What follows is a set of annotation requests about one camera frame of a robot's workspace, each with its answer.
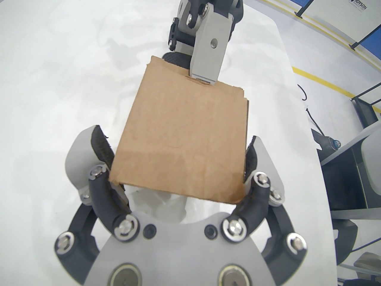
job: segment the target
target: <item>joyson logo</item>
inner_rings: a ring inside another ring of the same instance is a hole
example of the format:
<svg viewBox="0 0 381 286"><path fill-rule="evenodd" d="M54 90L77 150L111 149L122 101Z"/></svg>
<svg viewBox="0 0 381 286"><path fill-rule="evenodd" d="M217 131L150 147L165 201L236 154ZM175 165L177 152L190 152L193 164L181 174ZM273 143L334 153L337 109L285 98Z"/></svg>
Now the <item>joyson logo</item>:
<svg viewBox="0 0 381 286"><path fill-rule="evenodd" d="M367 6L364 3L362 3L360 0L349 0L349 2L353 6L360 8L361 10L366 10L366 8L367 8Z"/></svg>

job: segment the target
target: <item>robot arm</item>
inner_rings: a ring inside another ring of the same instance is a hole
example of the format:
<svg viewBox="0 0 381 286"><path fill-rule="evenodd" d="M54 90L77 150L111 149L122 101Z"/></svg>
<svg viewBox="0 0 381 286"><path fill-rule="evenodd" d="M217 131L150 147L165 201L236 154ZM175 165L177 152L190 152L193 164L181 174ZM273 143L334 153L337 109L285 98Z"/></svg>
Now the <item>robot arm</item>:
<svg viewBox="0 0 381 286"><path fill-rule="evenodd" d="M227 43L242 17L242 0L181 0L168 38L172 52L163 59L214 85Z"/></svg>

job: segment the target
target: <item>cardboard sheet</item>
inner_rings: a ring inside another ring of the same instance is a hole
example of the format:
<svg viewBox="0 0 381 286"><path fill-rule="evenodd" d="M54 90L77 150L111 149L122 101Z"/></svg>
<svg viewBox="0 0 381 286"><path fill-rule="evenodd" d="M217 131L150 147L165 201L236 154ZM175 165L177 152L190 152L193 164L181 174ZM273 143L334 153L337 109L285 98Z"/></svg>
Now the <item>cardboard sheet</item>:
<svg viewBox="0 0 381 286"><path fill-rule="evenodd" d="M243 90L189 77L152 57L122 133L110 181L234 204L245 196Z"/></svg>

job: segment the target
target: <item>yellow floor line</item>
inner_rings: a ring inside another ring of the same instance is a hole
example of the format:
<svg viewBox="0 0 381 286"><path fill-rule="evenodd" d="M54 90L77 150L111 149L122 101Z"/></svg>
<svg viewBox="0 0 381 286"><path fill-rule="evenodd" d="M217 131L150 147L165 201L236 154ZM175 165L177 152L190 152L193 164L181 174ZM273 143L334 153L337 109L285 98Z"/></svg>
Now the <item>yellow floor line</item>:
<svg viewBox="0 0 381 286"><path fill-rule="evenodd" d="M321 29L320 27L314 25L313 23L310 23L310 22L308 22L308 21L305 21L305 20L303 20L303 19L297 17L297 16L295 15L294 12L290 12L290 11L286 10L285 8L279 6L279 5L275 4L275 3L272 3L272 2L270 2L270 1L268 1L268 0L261 0L261 1L263 1L263 2L265 2L265 3L267 3L267 4L270 4L270 5L276 7L276 8L278 8L278 9L280 9L280 10L282 10L282 11L284 11L284 12L290 14L290 15L295 16L295 17L298 18L299 20L304 21L304 23L308 24L309 26L312 26L313 28L319 30L319 31L322 32L323 34L325 34L325 35L331 37L332 39L334 39L335 41L337 41L339 44L343 45L343 46L344 46L345 48L347 48L348 50L351 50L351 48L349 47L349 42L347 42L347 40L346 40L345 38L343 38L343 39L345 40L345 42L342 42L341 40L337 39L337 38L336 38L335 36L333 36L332 34L329 34L327 31ZM285 3L281 2L281 1L278 1L278 0L274 0L274 1L276 1L277 3L280 3L280 4L283 4L283 5L287 6ZM321 25L321 26L324 27L325 29L327 29L327 30L331 31L332 33L334 33L334 32L333 32L332 30L330 30L328 27L326 27L326 26L324 26L323 24L317 22L317 21L314 20L313 18L310 18L309 16L306 16L306 17L309 18L309 19L311 19L311 20L314 21L315 23L318 23L319 25ZM354 55L356 55L356 56L358 56L358 57L361 57L361 58L364 59L368 64L370 64L372 67L374 67L376 70L378 70L378 71L381 72L381 68L379 68L375 63L373 63L370 59L368 59L367 56L366 56L360 49L357 49L356 51L353 51L353 50L351 50L351 51L353 52Z"/></svg>
<svg viewBox="0 0 381 286"><path fill-rule="evenodd" d="M321 84L321 85L323 85L325 87L328 87L328 88L330 88L330 89L332 89L334 91L337 91L338 93L343 94L343 95L345 95L345 96L347 96L349 98L355 97L354 94L346 91L345 89L342 89L341 87L338 87L338 86L336 86L336 85L334 85L334 84L332 84L330 82L327 82L326 80L323 80L323 79L321 79L321 78L319 78L319 77L317 77L315 75L312 75L312 74L310 74L310 73L308 73L306 71L298 69L298 68L296 68L294 66L292 67L292 70L294 71L295 74L301 75L301 76L303 76L303 77L305 77L305 78L307 78L309 80L313 80L314 82L319 83L319 84ZM375 112L381 113L381 109L378 109L375 106L373 106L373 109L374 109Z"/></svg>
<svg viewBox="0 0 381 286"><path fill-rule="evenodd" d="M287 5L286 3L284 3L284 2L282 2L282 1L280 1L280 0L274 0L274 1L277 2L277 3L279 3L279 4L284 5L284 6L287 7L287 8L290 8L290 9L293 10L294 12L298 12L298 11L299 11L299 9L296 10L296 9L294 9L293 7ZM331 30L329 27L327 27L327 26L323 25L322 23L318 22L316 19L314 19L314 18L312 18L312 17L310 17L310 16L308 16L308 15L306 15L306 14L303 14L303 16L307 17L308 19L312 20L313 22L317 23L318 25L324 27L326 30L329 30L332 34L337 35L337 33L336 33L335 31Z"/></svg>

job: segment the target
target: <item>metal plate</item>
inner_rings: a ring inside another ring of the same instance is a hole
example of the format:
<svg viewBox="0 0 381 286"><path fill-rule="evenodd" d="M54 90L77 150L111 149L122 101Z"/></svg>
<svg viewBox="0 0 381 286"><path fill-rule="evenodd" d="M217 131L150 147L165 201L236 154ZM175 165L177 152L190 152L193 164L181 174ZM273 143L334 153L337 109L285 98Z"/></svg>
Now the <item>metal plate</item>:
<svg viewBox="0 0 381 286"><path fill-rule="evenodd" d="M271 273L250 238L241 243L227 242L221 234L209 240L205 227L221 223L229 214L218 213L192 224L160 222L147 214L134 213L144 228L154 224L155 237L147 240L140 232L129 243L110 237L97 257L85 286L105 286L111 274L121 264L131 263L139 269L142 286L218 285L223 268L236 265L242 268L252 285L275 286Z"/></svg>

